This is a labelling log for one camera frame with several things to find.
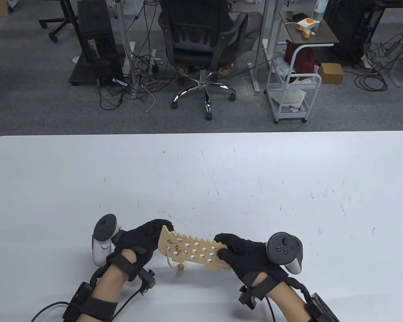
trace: black glove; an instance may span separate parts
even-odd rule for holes
[[[288,274],[267,257],[266,245],[242,239],[231,233],[220,233],[215,241],[227,245],[228,249],[218,250],[218,258],[231,266],[237,277],[243,281],[247,273],[266,272],[277,283],[283,282]]]
[[[118,241],[114,242],[115,250],[108,258],[113,257],[124,249],[131,249],[136,253],[136,267],[142,268],[151,260],[152,254],[158,248],[158,239],[160,238],[163,225],[169,231],[174,230],[170,221],[166,219],[154,219],[135,229],[125,231]]]

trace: cart wheel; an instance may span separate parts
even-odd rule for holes
[[[58,42],[58,38],[55,35],[49,35],[49,38],[52,40],[53,43],[57,43]]]

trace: small box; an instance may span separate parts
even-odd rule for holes
[[[342,66],[338,63],[322,63],[318,74],[323,84],[341,84],[343,80]]]
[[[303,28],[313,28],[316,25],[316,21],[311,19],[311,18],[305,18],[303,20],[300,20],[297,24],[296,24],[296,28],[300,31],[303,30]]]

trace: black office chair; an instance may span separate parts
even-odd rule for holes
[[[227,0],[160,0],[160,5],[162,12],[158,24],[163,31],[168,60],[171,64],[200,67],[199,79],[184,75],[196,85],[180,91],[171,108],[177,109],[177,100],[182,95],[200,89],[205,98],[206,120],[210,121],[212,111],[208,85],[229,90],[229,100],[236,100],[234,89],[209,82],[208,78],[235,59],[246,31],[248,15],[241,13],[233,24]]]
[[[59,22],[60,23],[48,34],[49,38],[54,43],[58,42],[58,38],[56,36],[57,32],[59,32],[61,29],[63,29],[63,27],[68,23],[71,23],[74,26],[77,34],[79,33],[78,23],[77,23],[78,17],[75,16],[75,13],[73,11],[70,0],[55,0],[55,1],[60,1],[60,6],[61,6],[61,9],[63,10],[64,18],[39,19],[40,26],[43,29],[46,29],[48,27],[47,24],[50,22]]]

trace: cardboard box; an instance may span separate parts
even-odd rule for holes
[[[341,84],[343,80],[342,66],[338,63],[322,63],[318,69],[323,84]]]

